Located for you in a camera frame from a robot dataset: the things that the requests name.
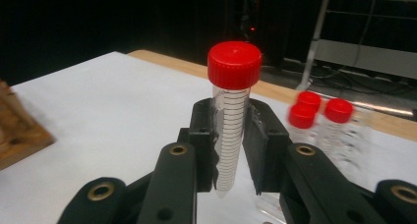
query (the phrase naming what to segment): white table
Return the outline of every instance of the white table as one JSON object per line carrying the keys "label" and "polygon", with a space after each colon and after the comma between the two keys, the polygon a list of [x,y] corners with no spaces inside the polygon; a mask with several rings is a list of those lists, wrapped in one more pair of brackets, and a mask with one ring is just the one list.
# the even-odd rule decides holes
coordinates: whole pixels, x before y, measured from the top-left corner
{"label": "white table", "polygon": [[[0,223],[55,223],[75,193],[99,177],[127,185],[153,170],[161,148],[189,126],[193,104],[211,97],[209,81],[110,53],[14,86],[31,115],[56,142],[0,171]],[[285,124],[288,104],[268,103]],[[417,184],[417,142],[373,131],[373,155],[363,186],[382,179]],[[255,206],[241,152],[235,187],[225,199],[198,195],[198,223],[275,220]]]}

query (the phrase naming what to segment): red screw cap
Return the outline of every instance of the red screw cap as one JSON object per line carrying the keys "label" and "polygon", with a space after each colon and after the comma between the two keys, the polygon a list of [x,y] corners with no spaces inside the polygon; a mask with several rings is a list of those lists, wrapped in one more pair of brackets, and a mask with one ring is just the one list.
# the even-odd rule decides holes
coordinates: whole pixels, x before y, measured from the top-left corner
{"label": "red screw cap", "polygon": [[303,104],[295,104],[289,109],[288,122],[299,129],[309,129],[314,124],[316,111]]}
{"label": "red screw cap", "polygon": [[254,45],[226,41],[208,52],[208,79],[224,89],[245,89],[260,77],[262,55]]}
{"label": "red screw cap", "polygon": [[341,98],[334,98],[326,105],[325,116],[338,124],[347,123],[352,116],[353,106],[348,101]]}
{"label": "red screw cap", "polygon": [[322,99],[320,96],[311,91],[303,91],[298,94],[297,104],[304,104],[306,106],[312,107],[314,110],[319,111],[320,104]]}

